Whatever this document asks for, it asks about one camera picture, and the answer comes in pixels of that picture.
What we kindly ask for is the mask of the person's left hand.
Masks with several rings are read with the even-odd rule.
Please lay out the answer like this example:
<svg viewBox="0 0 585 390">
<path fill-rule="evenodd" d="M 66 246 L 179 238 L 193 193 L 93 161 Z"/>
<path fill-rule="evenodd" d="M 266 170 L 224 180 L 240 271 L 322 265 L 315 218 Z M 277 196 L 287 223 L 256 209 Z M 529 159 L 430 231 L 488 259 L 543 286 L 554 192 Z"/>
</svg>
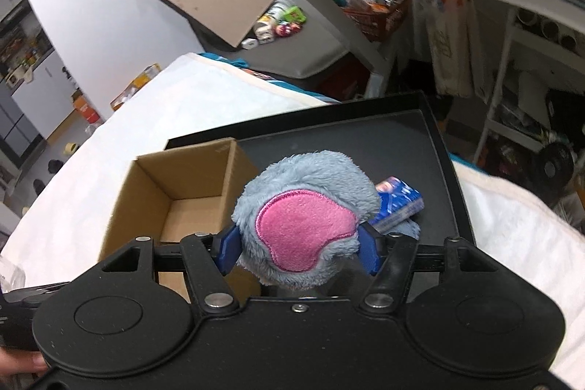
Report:
<svg viewBox="0 0 585 390">
<path fill-rule="evenodd" d="M 39 374 L 48 370 L 48 365 L 40 352 L 19 351 L 19 349 L 0 348 L 0 374 Z"/>
</svg>

